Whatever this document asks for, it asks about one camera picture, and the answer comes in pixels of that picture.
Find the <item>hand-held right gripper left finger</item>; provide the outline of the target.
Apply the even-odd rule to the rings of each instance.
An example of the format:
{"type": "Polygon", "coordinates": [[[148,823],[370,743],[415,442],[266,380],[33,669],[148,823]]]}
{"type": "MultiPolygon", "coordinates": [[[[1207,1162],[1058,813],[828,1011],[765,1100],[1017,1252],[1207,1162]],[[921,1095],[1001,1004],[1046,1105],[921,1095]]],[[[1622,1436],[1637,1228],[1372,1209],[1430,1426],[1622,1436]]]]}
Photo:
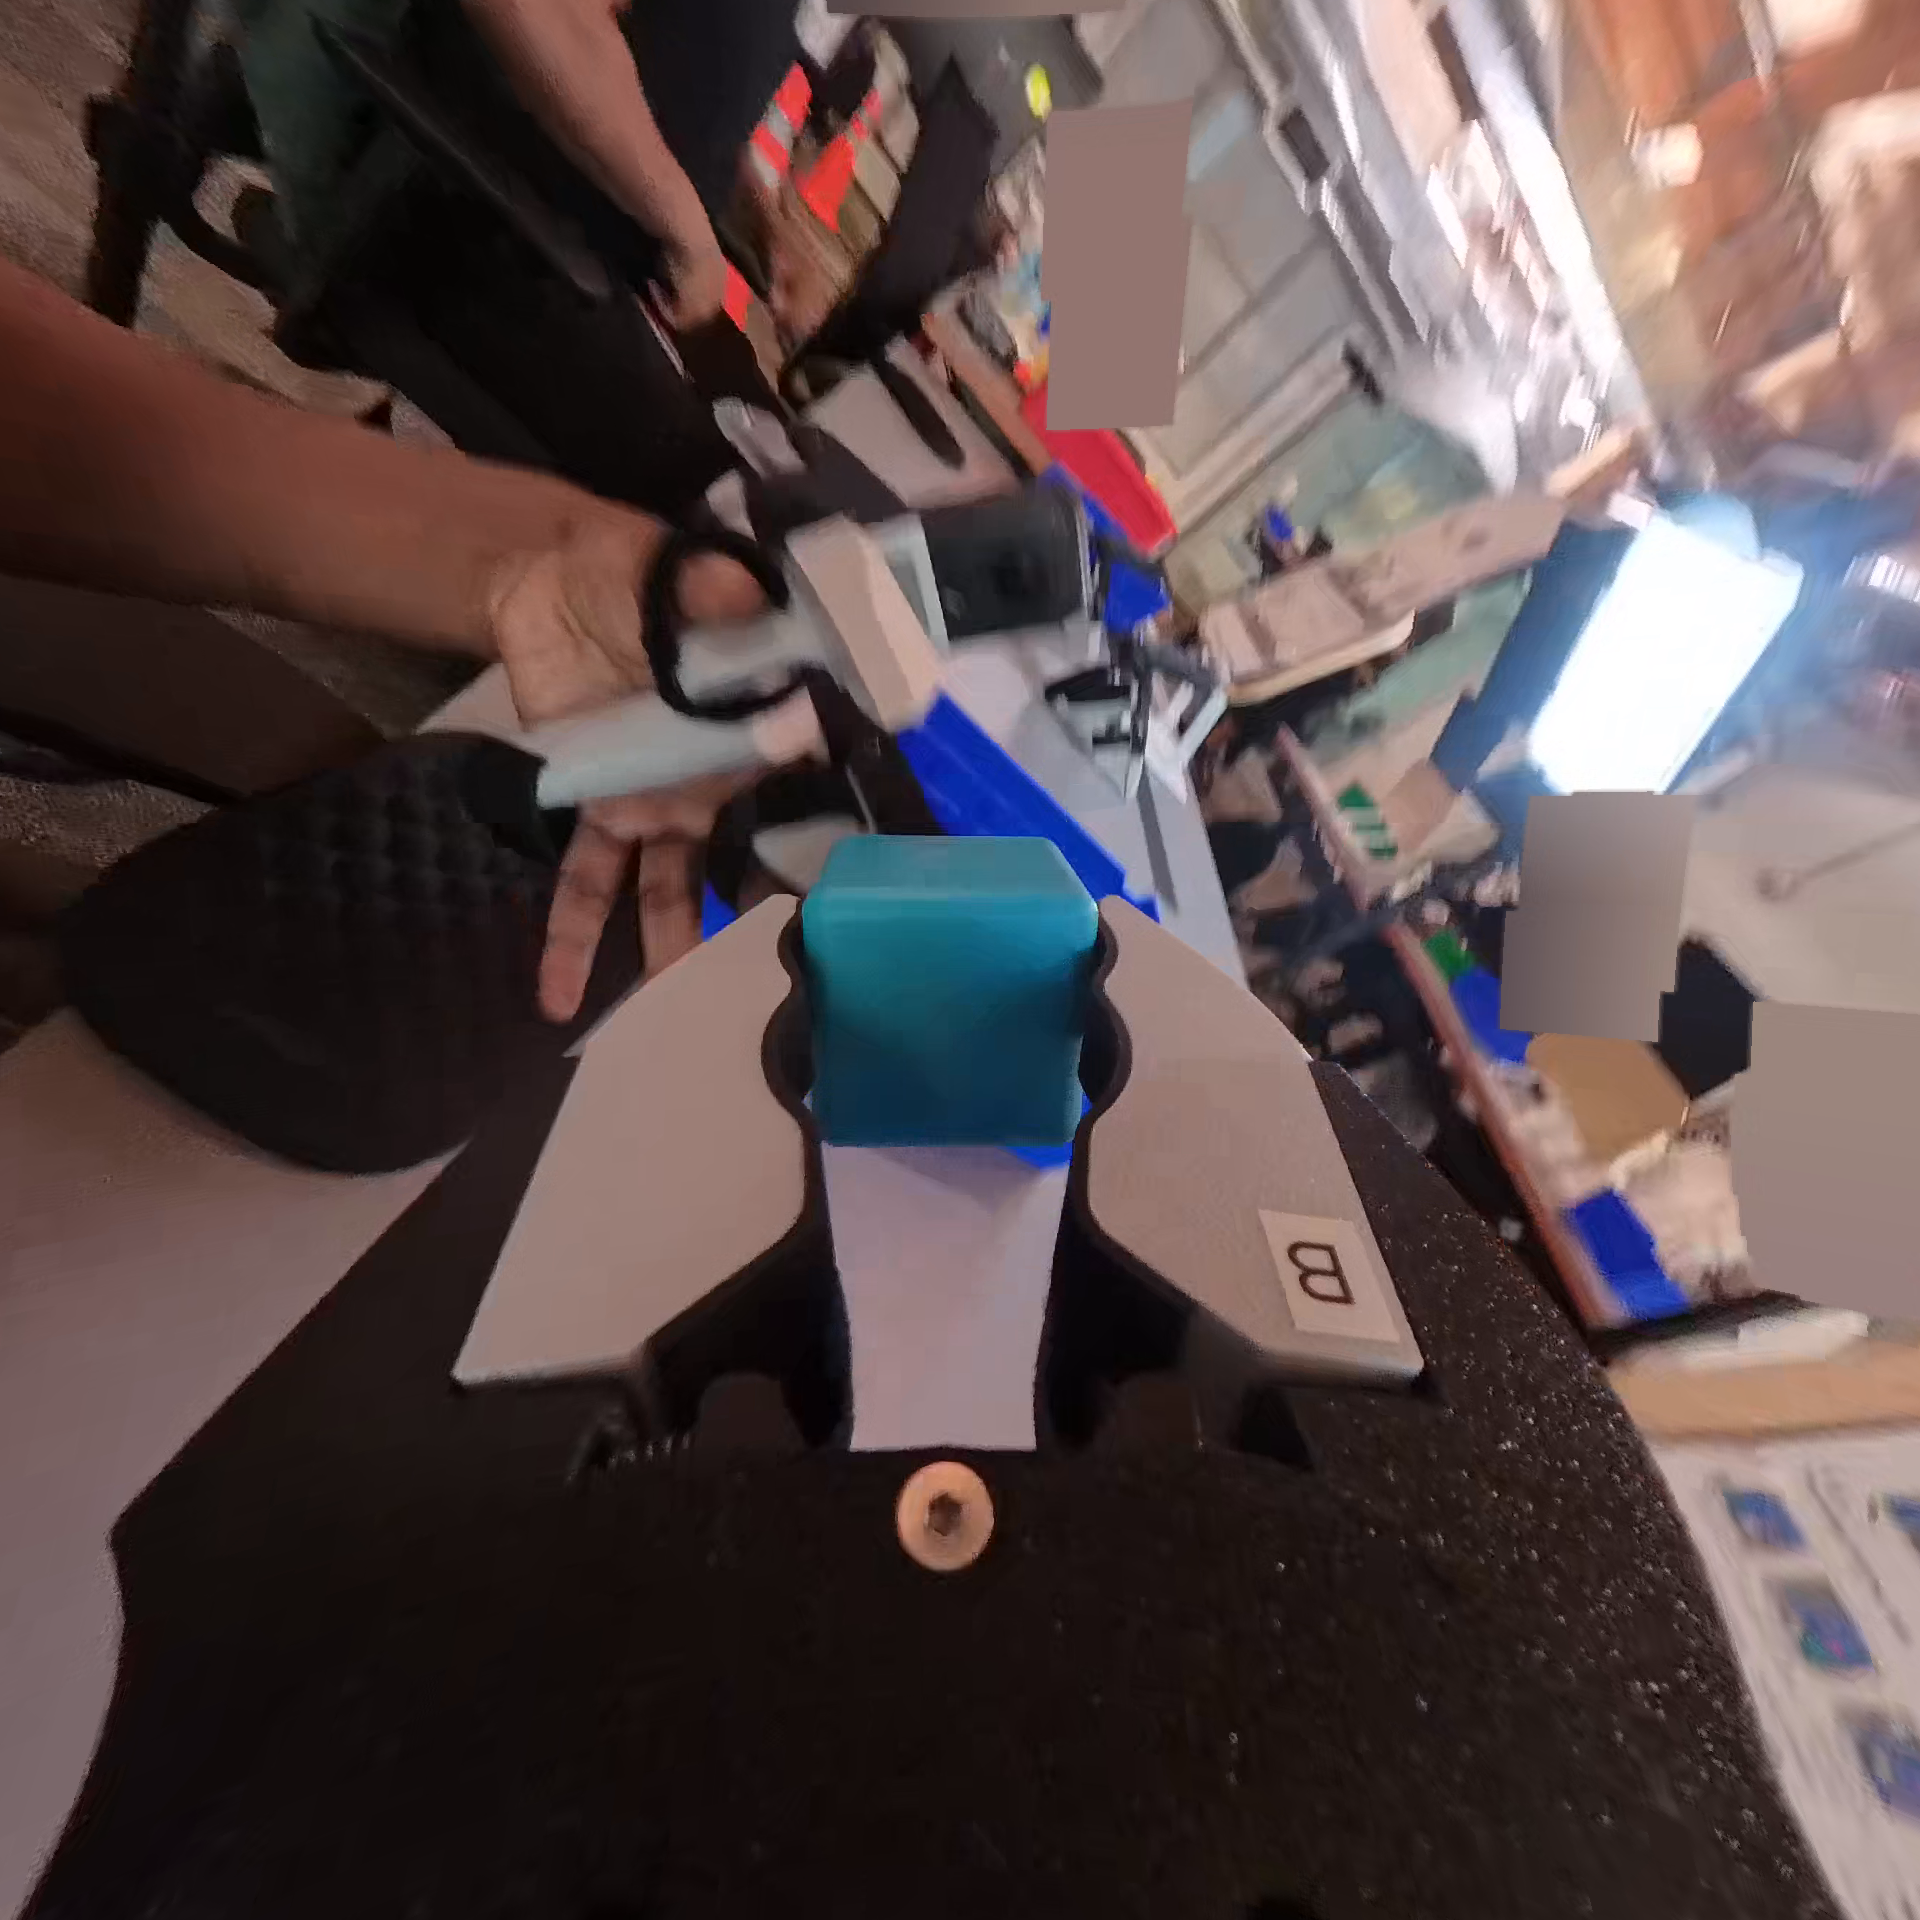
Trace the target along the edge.
{"type": "Polygon", "coordinates": [[[639,983],[574,1075],[458,1356],[458,1383],[764,1373],[829,1397],[829,1220],[801,1068],[801,900],[639,983]]]}

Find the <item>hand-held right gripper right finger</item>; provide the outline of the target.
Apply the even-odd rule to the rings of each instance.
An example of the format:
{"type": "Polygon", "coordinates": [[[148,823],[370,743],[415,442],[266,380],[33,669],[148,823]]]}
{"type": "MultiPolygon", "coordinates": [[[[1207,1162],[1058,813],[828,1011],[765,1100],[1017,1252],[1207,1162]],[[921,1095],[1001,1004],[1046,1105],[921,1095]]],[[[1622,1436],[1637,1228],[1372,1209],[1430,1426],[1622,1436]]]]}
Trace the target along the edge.
{"type": "Polygon", "coordinates": [[[1098,909],[1084,1089],[1050,1277],[1051,1397],[1108,1400],[1140,1377],[1198,1400],[1421,1380],[1305,1050],[1119,897],[1098,909]]]}

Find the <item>blue plastic bin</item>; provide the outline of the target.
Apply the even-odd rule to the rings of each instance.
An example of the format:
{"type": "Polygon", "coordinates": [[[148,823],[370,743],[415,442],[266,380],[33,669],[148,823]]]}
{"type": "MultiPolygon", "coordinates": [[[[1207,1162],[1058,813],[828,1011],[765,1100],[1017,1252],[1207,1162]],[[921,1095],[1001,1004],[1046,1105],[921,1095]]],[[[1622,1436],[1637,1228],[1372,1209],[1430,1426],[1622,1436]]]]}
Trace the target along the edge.
{"type": "Polygon", "coordinates": [[[1691,1313],[1642,1211],[1618,1189],[1598,1189],[1563,1209],[1574,1243],[1612,1298],[1618,1327],[1659,1323],[1691,1313]]]}
{"type": "MultiPolygon", "coordinates": [[[[910,732],[873,739],[845,761],[779,768],[729,802],[707,851],[702,936],[733,923],[754,888],[805,899],[838,842],[873,832],[1042,837],[1062,851],[1094,907],[1119,897],[1151,921],[1162,916],[1156,897],[1130,885],[1093,831],[943,695],[910,732]]],[[[999,1152],[1060,1168],[1071,1141],[1058,1156],[999,1152]]]]}

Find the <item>teal foam cube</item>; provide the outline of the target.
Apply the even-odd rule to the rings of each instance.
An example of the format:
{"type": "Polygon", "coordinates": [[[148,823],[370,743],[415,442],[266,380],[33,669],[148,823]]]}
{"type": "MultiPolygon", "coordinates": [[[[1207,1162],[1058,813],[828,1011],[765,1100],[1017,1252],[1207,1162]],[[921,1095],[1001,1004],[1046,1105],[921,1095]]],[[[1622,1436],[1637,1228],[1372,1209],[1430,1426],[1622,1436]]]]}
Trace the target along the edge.
{"type": "Polygon", "coordinates": [[[828,1145],[1068,1151],[1098,903],[1042,837],[855,834],[801,907],[828,1145]]]}

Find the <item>person's left forearm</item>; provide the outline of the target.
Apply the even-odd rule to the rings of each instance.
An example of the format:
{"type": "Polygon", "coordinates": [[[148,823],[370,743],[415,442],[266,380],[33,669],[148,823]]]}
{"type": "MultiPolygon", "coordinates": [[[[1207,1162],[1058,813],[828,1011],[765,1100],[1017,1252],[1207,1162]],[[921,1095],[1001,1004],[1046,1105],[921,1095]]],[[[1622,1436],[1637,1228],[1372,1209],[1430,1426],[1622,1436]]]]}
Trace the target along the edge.
{"type": "Polygon", "coordinates": [[[266,399],[2,271],[2,562],[493,659],[507,560],[636,514],[266,399]]]}

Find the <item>person's left hand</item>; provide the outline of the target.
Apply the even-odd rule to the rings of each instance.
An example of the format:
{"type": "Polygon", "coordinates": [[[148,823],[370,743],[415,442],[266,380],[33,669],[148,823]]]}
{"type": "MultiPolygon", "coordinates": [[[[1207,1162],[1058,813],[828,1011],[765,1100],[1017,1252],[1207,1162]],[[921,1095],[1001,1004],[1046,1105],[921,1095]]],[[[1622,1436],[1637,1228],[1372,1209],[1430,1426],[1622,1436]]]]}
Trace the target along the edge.
{"type": "MultiPolygon", "coordinates": [[[[502,564],[489,589],[497,655],[527,728],[612,705],[649,687],[643,594],[669,537],[638,514],[589,521],[559,545],[502,564]]],[[[574,1019],[620,905],[633,905],[646,975],[702,938],[714,821],[746,775],[707,775],[651,796],[578,807],[559,857],[538,977],[548,1023],[574,1019]]]]}

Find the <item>printed sign board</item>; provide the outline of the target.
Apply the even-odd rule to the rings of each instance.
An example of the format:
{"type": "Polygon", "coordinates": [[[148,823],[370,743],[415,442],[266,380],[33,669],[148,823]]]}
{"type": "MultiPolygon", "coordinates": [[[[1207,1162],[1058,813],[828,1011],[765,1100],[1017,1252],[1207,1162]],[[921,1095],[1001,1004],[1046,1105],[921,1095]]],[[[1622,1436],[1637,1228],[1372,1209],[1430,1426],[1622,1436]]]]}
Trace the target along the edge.
{"type": "Polygon", "coordinates": [[[1835,1907],[1917,1916],[1917,1431],[1654,1442],[1835,1907]]]}

